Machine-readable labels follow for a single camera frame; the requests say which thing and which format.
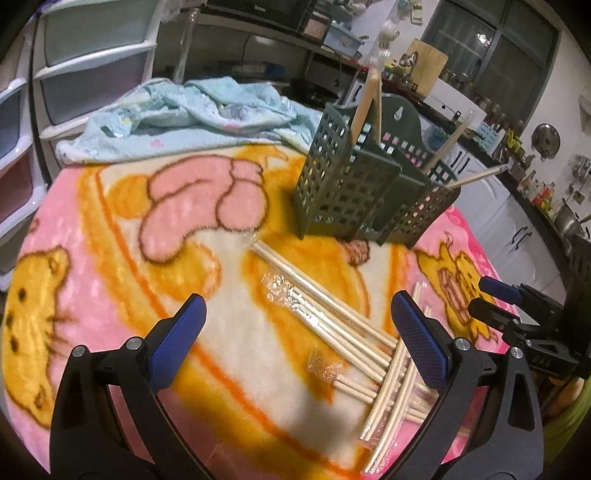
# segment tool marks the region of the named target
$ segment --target utensil holder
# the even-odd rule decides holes
[[[355,111],[326,106],[293,194],[300,238],[334,236],[412,248],[458,198],[459,189],[444,186],[456,178],[442,161],[428,175],[421,172],[432,154],[410,101],[382,97],[379,145],[373,140],[371,111],[352,144]]]

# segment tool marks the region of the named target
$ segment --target fleece blanket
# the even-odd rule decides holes
[[[221,455],[242,479],[357,479],[368,450],[358,437],[369,408],[307,367],[311,352],[340,359],[291,310],[270,303],[269,265],[251,253],[257,234],[282,256],[395,335],[389,305],[423,282],[420,306],[455,336],[504,352],[467,313],[482,275],[496,273],[461,214],[450,208],[413,250],[296,237],[290,196],[305,158],[257,145],[68,168],[24,242],[8,293],[2,369],[10,419],[48,468],[54,398],[72,347],[119,348],[172,316],[193,292],[207,322],[161,401],[204,461]],[[345,373],[359,381],[354,367]],[[116,405],[121,398],[115,397]],[[137,432],[124,429],[149,458]],[[393,462],[418,426],[405,421]],[[458,437],[447,459],[465,445]]]
[[[93,113],[81,136],[57,144],[56,155],[65,165],[120,163],[261,143],[307,153],[321,116],[264,83],[152,79]]]

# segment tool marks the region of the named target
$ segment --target window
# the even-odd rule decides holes
[[[550,75],[558,31],[523,0],[442,0],[423,40],[511,122],[527,122]]]

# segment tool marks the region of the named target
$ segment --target stainless steel pot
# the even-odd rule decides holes
[[[591,219],[591,217],[586,217],[584,221],[587,222],[589,219]],[[554,218],[554,226],[564,241],[564,250],[567,255],[570,255],[570,251],[572,250],[571,238],[573,235],[585,238],[582,222],[579,221],[576,214],[570,209],[564,200],[562,207]]]

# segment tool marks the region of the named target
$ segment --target yellow bear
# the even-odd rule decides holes
[[[57,293],[66,279],[68,252],[56,247],[22,257],[4,311],[2,373],[12,400],[49,428],[53,389],[47,375],[53,351]]]
[[[465,252],[460,252],[455,258],[451,255],[451,241],[448,239],[449,243],[442,242],[439,245],[438,257],[417,250],[418,267],[445,302],[447,322],[455,336],[465,337],[471,342],[476,342],[480,337],[497,341],[494,332],[468,313],[472,299],[481,297],[491,303],[494,303],[494,299],[479,290],[481,275],[472,259]]]

